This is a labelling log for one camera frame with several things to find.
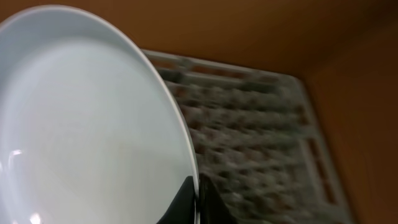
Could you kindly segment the grey dishwasher rack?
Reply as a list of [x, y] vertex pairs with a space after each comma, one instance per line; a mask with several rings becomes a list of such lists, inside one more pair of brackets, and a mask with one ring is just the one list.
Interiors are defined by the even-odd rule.
[[298, 78], [145, 54], [185, 117], [200, 174], [238, 223], [356, 223]]

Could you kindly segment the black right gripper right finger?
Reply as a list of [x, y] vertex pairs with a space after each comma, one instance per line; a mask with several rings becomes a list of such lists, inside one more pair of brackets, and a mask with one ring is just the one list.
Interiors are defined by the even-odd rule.
[[200, 174], [198, 206], [201, 224], [238, 224], [231, 214], [214, 183], [205, 175]]

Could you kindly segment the large light blue plate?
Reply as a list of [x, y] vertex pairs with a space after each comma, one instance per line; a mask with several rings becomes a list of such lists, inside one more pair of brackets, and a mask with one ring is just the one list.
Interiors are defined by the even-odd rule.
[[1, 23], [1, 222], [157, 223], [198, 167], [177, 102], [119, 29], [68, 6]]

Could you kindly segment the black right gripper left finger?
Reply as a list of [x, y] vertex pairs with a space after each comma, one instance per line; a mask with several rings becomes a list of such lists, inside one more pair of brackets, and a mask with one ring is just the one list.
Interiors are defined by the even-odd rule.
[[157, 224], [194, 224], [194, 222], [195, 188], [193, 177], [188, 176]]

